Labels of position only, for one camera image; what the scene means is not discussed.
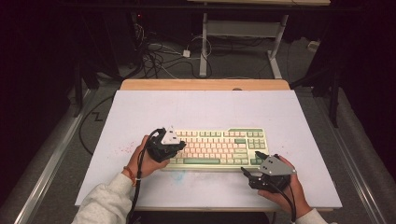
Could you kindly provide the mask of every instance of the keyboard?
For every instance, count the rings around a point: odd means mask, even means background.
[[[265,132],[260,128],[175,131],[186,146],[164,170],[241,171],[243,166],[257,171],[262,159],[255,152],[269,155]]]

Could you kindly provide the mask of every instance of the wooden edge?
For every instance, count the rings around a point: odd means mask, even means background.
[[[289,91],[283,79],[126,79],[121,91]]]
[[[252,4],[252,5],[283,5],[302,7],[327,7],[330,0],[188,0],[197,3]]]
[[[136,207],[136,211],[160,212],[280,212],[279,208],[249,208],[249,207]],[[319,212],[332,212],[333,208],[317,208]]]

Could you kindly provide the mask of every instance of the table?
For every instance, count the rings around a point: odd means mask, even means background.
[[[205,5],[210,3],[228,4],[254,4],[254,5],[287,5],[287,6],[328,6],[330,0],[189,0],[202,2]],[[279,66],[276,62],[276,53],[279,49],[282,35],[286,28],[289,15],[283,15],[281,22],[258,22],[258,21],[212,21],[207,18],[207,13],[203,17],[202,31],[202,53],[200,61],[200,77],[206,77],[207,65],[207,36],[208,35],[231,35],[231,36],[252,36],[252,37],[273,37],[274,46],[267,51],[269,64],[271,65],[274,78],[282,78]]]
[[[243,91],[231,91],[235,88]],[[308,202],[322,210],[342,206],[286,81],[214,79],[125,80],[114,98],[76,205],[95,185],[110,181],[120,171],[144,134],[162,125],[181,129],[262,126],[270,152],[285,156],[296,166]],[[258,197],[242,173],[189,171],[159,171],[145,178],[136,205],[141,211],[278,209]]]

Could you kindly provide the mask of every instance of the sweater sleeve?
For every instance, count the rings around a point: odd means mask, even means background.
[[[296,220],[296,224],[327,224],[317,209],[312,209],[309,213]]]
[[[78,223],[122,223],[132,207],[134,193],[131,179],[118,174],[109,185],[96,186],[85,199],[73,220]]]

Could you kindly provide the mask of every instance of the paper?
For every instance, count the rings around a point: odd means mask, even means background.
[[[311,206],[342,206],[294,91],[118,91],[76,205],[96,185],[109,183],[121,171],[145,134],[170,126],[263,128],[270,154],[280,154],[293,163]],[[136,207],[277,209],[248,186],[242,172],[192,171],[157,171],[144,178]]]

